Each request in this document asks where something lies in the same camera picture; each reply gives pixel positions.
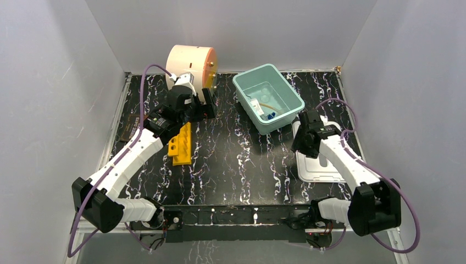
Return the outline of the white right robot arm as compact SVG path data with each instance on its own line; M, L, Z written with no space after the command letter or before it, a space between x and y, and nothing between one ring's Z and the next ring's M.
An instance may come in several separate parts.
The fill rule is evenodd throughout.
M387 180L361 165L355 152L344 146L342 132L318 111L305 111L293 124L291 150L303 182L342 180L351 200L324 197L310 202L309 219L317 228L330 221L366 236L401 225L401 196Z

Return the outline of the yellow test tube rack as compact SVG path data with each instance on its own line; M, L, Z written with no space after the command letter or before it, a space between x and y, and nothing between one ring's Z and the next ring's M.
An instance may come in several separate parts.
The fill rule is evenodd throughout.
M192 164L192 130L191 123L186 123L177 136L168 144L168 156L172 158L173 166Z

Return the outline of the tan rubber tubing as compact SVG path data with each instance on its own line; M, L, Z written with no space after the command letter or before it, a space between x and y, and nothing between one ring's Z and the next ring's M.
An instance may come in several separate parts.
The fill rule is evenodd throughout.
M270 106L270 105L268 105L268 104L264 104L264 103L259 103L259 104L260 104L261 106L266 107L266 108L269 108L269 109L271 109L272 111L277 112L277 113L279 113L279 112L281 111L281 110L279 110L279 109L277 109L277 108L275 108L275 107L273 107L273 106Z

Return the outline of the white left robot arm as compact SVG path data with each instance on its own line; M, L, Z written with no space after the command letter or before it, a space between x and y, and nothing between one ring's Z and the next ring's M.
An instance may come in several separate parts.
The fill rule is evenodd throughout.
M165 102L148 114L143 126L112 160L87 179L77 178L71 186L77 218L83 217L102 233L126 222L144 222L151 229L161 227L164 214L158 202L150 198L121 199L119 195L126 183L185 124L215 117L216 105L210 89L203 88L202 94L204 103L191 89L173 86Z

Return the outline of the small white plastic packet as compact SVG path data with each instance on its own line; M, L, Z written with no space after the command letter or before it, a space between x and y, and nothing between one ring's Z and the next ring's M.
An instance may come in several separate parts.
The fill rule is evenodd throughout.
M259 103L259 101L256 98L252 98L249 101L254 109L254 111L259 115L262 116L264 114L262 107Z

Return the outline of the white bin lid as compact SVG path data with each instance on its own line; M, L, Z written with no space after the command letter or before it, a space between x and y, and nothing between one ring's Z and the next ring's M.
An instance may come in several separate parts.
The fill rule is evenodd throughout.
M339 135L341 127L333 121L329 121L327 117L314 112L301 113L298 115L299 120L293 123L293 139L300 125L303 126L322 126L318 135L321 138L320 143L327 139L330 135ZM337 169L332 165L330 160L320 153L317 159L308 158L305 155L295 152L298 177L303 182L310 183L330 183L344 182Z

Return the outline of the small clear glass beaker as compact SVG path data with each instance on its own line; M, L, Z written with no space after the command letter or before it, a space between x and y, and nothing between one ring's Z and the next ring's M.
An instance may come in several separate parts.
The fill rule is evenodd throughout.
M262 91L260 93L261 103L268 104L271 101L271 93L269 91Z

